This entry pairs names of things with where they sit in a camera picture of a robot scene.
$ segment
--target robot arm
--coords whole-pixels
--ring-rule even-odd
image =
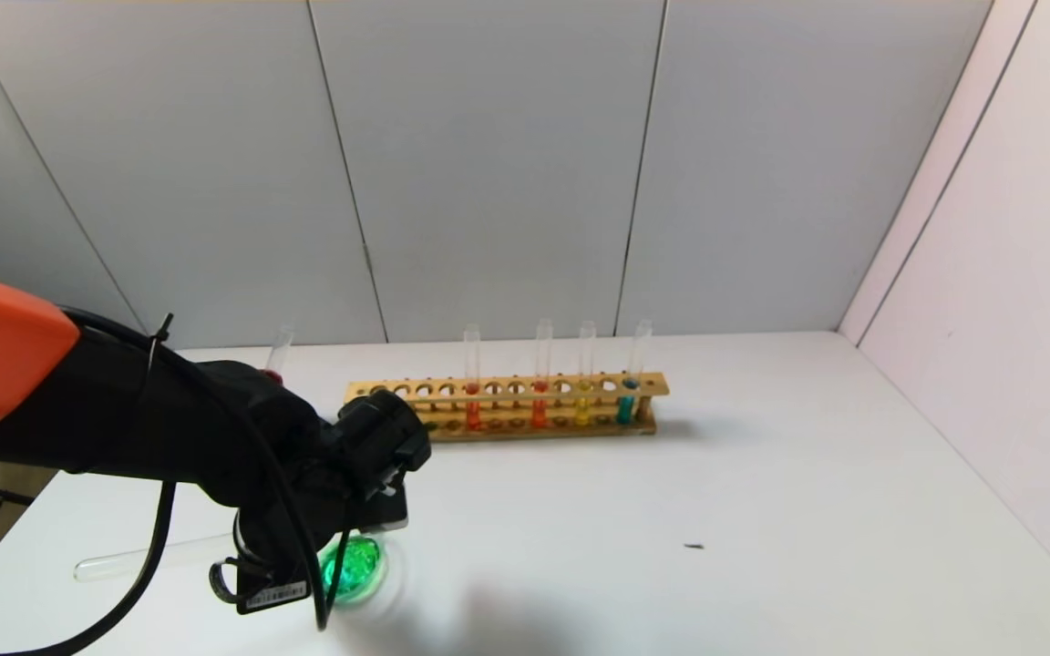
[[[403,526],[404,474],[429,456],[424,425],[391,392],[356,399],[331,424],[252,366],[193,364],[124,325],[0,285],[0,460],[196,483],[237,508],[236,593],[219,573],[211,580],[238,613],[304,597],[247,602],[296,581],[326,594],[308,576],[310,549]]]

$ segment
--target red liquid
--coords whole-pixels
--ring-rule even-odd
[[[549,389],[549,383],[545,381],[533,382],[533,392],[544,392]],[[545,418],[545,399],[537,399],[533,402],[533,426],[545,428],[549,426],[549,421]]]
[[[478,383],[467,383],[466,385],[464,385],[464,394],[475,395],[479,394],[479,392],[480,392],[480,385]],[[469,431],[479,431],[480,404],[479,403],[467,404],[466,409],[467,409],[466,412],[467,429],[469,429]]]

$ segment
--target test tube with red liquid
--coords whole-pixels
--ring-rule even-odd
[[[537,371],[533,378],[533,392],[549,389],[549,347],[553,345],[553,322],[542,319],[537,324]],[[545,428],[549,421],[545,417],[545,399],[533,400],[533,426]]]
[[[480,325],[476,323],[464,327],[464,394],[480,394]],[[469,431],[480,430],[480,403],[466,404],[466,423]]]

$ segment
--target test tube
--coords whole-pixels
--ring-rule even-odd
[[[542,319],[537,324],[537,375],[533,377],[533,392],[549,389],[549,347],[553,345],[553,322]],[[549,421],[545,417],[545,399],[533,399],[533,426],[545,428]]]
[[[464,394],[480,394],[480,325],[469,323],[464,327]],[[467,429],[480,430],[480,403],[466,404]]]
[[[636,390],[639,386],[638,377],[643,374],[643,365],[646,360],[646,348],[651,341],[651,320],[644,319],[638,322],[638,327],[634,329],[634,341],[630,344],[630,362],[626,365],[626,378],[622,381],[629,390]],[[631,416],[634,411],[634,397],[622,397],[618,399],[618,424],[630,424]]]
[[[213,563],[228,556],[233,549],[233,535],[208,536],[208,538],[191,539],[167,545],[160,565],[193,565]],[[88,557],[76,564],[71,576],[82,584],[103,581],[125,574],[134,574],[145,565],[148,549],[113,553],[110,556]]]
[[[294,324],[284,323],[274,337],[274,345],[270,348],[270,357],[266,359],[266,373],[271,374],[279,383],[282,382],[282,366],[287,365],[287,354],[291,353],[294,342]]]
[[[583,321],[583,327],[578,332],[578,390],[594,389],[591,377],[594,375],[594,337],[597,327],[592,321]],[[589,426],[591,422],[591,400],[587,397],[574,400],[574,424]]]

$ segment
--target wooden test tube rack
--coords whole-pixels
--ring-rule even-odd
[[[642,374],[638,387],[626,387],[626,373],[595,374],[591,377],[546,377],[549,387],[533,390],[537,377],[483,377],[480,392],[464,394],[463,378],[404,378],[399,381],[357,381],[346,387],[342,402],[371,392],[396,392],[425,423],[434,423],[435,443],[472,443],[472,441],[528,440],[591,436],[653,436],[651,397],[671,394],[667,379],[657,371]],[[578,383],[588,379],[591,389],[579,390]],[[624,397],[634,397],[634,411],[629,424],[618,424],[618,404]],[[590,423],[575,424],[574,400],[588,398]],[[532,424],[533,402],[546,400],[546,426]],[[469,429],[466,404],[480,404],[480,428]]]

